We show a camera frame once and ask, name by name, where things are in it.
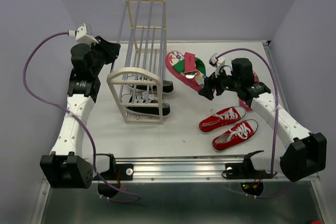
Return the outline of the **black sneaker white laces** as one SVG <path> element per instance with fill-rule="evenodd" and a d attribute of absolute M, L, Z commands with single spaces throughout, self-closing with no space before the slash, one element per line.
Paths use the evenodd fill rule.
<path fill-rule="evenodd" d="M 146 97 L 146 93 L 142 93 L 142 94 L 136 94 L 134 96 L 131 96 L 129 102 L 134 102 L 134 104 L 137 103 L 144 103 L 146 104 L 146 102 L 148 102 L 148 104 L 158 104 L 158 98 L 153 95 L 153 94 L 149 94 L 148 97 Z M 148 116 L 159 116 L 159 107 L 153 107 L 153 106 L 126 106 L 125 109 L 128 112 L 131 112 L 133 114 L 137 114 L 137 115 L 148 115 Z M 171 112 L 171 108 L 170 105 L 168 103 L 162 103 L 162 114 L 163 117 L 166 117 L 170 114 Z"/>

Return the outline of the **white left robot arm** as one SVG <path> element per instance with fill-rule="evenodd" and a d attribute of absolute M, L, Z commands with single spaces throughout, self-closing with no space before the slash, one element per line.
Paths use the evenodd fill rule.
<path fill-rule="evenodd" d="M 89 115 L 96 103 L 104 65 L 119 56 L 120 44 L 95 37 L 90 44 L 79 43 L 70 50 L 73 69 L 69 77 L 67 106 L 58 138 L 40 167 L 52 188 L 89 188 L 93 164 L 82 158 L 82 142 Z"/>

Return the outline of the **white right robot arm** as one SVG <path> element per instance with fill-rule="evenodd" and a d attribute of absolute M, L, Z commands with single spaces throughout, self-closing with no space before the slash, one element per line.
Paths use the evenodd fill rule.
<path fill-rule="evenodd" d="M 255 81 L 252 63 L 247 58 L 232 60 L 230 74 L 225 72 L 225 59 L 213 55 L 209 64 L 215 72 L 204 81 L 199 95 L 212 100 L 224 91 L 237 93 L 248 107 L 261 116 L 273 129 L 274 139 L 280 139 L 285 152 L 277 155 L 254 151 L 244 156 L 239 170 L 233 171 L 242 178 L 253 177 L 259 172 L 282 173 L 291 182 L 296 182 L 326 167 L 327 139 L 322 133 L 312 133 L 299 124 L 280 104 L 278 93 L 262 82 Z"/>

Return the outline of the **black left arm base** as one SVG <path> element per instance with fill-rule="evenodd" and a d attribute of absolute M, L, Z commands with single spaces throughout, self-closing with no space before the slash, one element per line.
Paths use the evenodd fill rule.
<path fill-rule="evenodd" d="M 117 163 L 113 154 L 99 153 L 96 155 L 96 167 L 99 174 L 120 189 L 121 182 L 129 182 L 133 180 L 134 166 L 131 163 Z M 100 177 L 93 176 L 93 180 L 98 182 L 97 190 L 103 198 L 111 199 L 118 194 L 118 191 L 106 185 Z"/>

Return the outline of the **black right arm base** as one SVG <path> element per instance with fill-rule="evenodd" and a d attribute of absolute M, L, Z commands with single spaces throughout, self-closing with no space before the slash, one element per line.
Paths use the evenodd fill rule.
<path fill-rule="evenodd" d="M 267 165 L 271 164 L 271 156 L 265 151 L 254 151 L 244 155 L 238 163 L 226 163 L 222 177 L 228 180 L 243 180 L 240 187 L 243 194 L 255 199 L 268 199 L 274 196 L 262 196 L 264 179 L 273 179 L 279 171 Z"/>

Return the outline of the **beige chrome shoe shelf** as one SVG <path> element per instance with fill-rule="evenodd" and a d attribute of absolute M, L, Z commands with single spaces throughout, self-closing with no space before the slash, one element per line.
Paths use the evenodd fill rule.
<path fill-rule="evenodd" d="M 125 0 L 122 19 L 130 22 L 130 35 L 124 64 L 114 67 L 107 76 L 107 84 L 125 123 L 163 124 L 163 80 L 165 79 L 164 55 L 166 40 L 166 0 Z M 153 94 L 158 104 L 129 102 L 137 85 L 157 86 L 157 94 L 146 90 L 146 97 Z M 159 107 L 159 116 L 137 115 L 126 106 Z"/>

